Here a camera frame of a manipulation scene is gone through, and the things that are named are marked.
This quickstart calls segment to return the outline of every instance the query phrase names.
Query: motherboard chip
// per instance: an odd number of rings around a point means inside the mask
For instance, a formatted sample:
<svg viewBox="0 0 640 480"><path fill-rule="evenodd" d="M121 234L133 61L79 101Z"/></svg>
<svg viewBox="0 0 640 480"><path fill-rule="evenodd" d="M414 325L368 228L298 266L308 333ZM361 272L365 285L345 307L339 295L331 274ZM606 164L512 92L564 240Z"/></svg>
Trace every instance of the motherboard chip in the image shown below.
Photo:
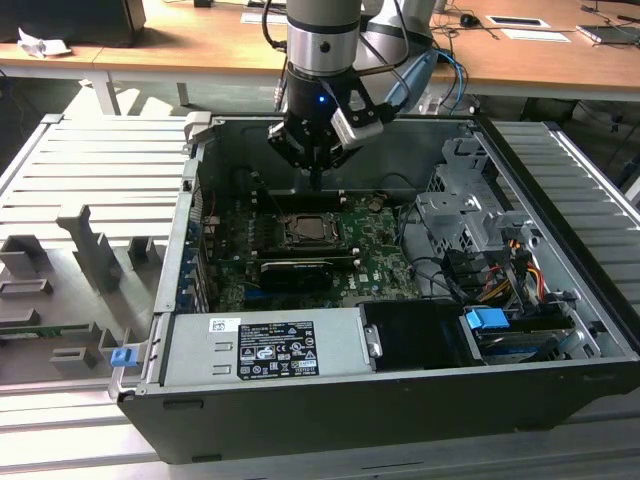
<svg viewBox="0 0 640 480"><path fill-rule="evenodd" d="M325 223L320 215L293 215L288 223L288 231L301 243L325 241Z"/></svg>

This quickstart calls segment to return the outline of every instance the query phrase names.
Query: paper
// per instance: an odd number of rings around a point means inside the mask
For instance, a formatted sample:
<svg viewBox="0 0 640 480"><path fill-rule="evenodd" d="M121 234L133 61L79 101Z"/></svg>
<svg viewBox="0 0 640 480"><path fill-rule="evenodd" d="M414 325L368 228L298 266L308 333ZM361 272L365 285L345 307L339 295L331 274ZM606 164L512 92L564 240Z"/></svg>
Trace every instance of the paper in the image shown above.
<svg viewBox="0 0 640 480"><path fill-rule="evenodd" d="M71 49L62 40L41 40L18 29L20 40L18 46L32 57L44 58L52 55L71 53Z"/></svg>
<svg viewBox="0 0 640 480"><path fill-rule="evenodd" d="M556 32L539 32L534 30L513 30L511 28L503 28L501 30L507 37L512 40L538 40L541 42L570 42L567 37Z"/></svg>

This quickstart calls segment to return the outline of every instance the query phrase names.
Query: blue latch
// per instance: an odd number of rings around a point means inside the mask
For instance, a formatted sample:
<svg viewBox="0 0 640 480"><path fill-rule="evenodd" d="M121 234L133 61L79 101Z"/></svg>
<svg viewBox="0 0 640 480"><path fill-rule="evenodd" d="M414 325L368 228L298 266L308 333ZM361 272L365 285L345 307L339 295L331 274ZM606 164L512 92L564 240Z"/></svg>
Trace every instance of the blue latch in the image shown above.
<svg viewBox="0 0 640 480"><path fill-rule="evenodd" d="M476 328L509 328L509 320L500 308L474 308L466 315L472 330Z"/></svg>
<svg viewBox="0 0 640 480"><path fill-rule="evenodd" d="M116 348L111 354L112 367L135 367L138 365L138 347Z"/></svg>

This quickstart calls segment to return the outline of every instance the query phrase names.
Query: sticker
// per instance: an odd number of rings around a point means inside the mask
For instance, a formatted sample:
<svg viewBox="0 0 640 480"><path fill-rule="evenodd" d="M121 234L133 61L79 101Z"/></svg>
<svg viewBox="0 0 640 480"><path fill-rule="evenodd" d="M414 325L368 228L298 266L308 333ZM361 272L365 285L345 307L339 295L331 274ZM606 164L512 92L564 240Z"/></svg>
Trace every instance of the sticker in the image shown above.
<svg viewBox="0 0 640 480"><path fill-rule="evenodd" d="M238 329L240 379L320 374L313 322L262 323L235 328Z"/></svg>
<svg viewBox="0 0 640 480"><path fill-rule="evenodd" d="M209 333L237 332L240 318L212 318L209 320Z"/></svg>

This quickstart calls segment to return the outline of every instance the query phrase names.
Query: blue cable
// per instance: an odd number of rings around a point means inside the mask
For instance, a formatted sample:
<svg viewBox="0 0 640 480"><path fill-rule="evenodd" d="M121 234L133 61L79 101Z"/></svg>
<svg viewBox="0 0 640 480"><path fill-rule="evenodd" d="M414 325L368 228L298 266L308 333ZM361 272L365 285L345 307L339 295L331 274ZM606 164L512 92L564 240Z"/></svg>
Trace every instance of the blue cable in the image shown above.
<svg viewBox="0 0 640 480"><path fill-rule="evenodd" d="M456 97L456 103L453 104L453 107L449 111L449 115L453 115L453 112L455 111L456 107L460 103L460 100L462 100L462 92L464 92L464 75L462 74L461 65L453 57L447 55L442 50L436 49L436 52L438 52L439 55L441 55L442 57L446 58L449 61L451 66L453 66L456 69L456 73L458 74L458 78L460 79L458 84L458 96Z"/></svg>

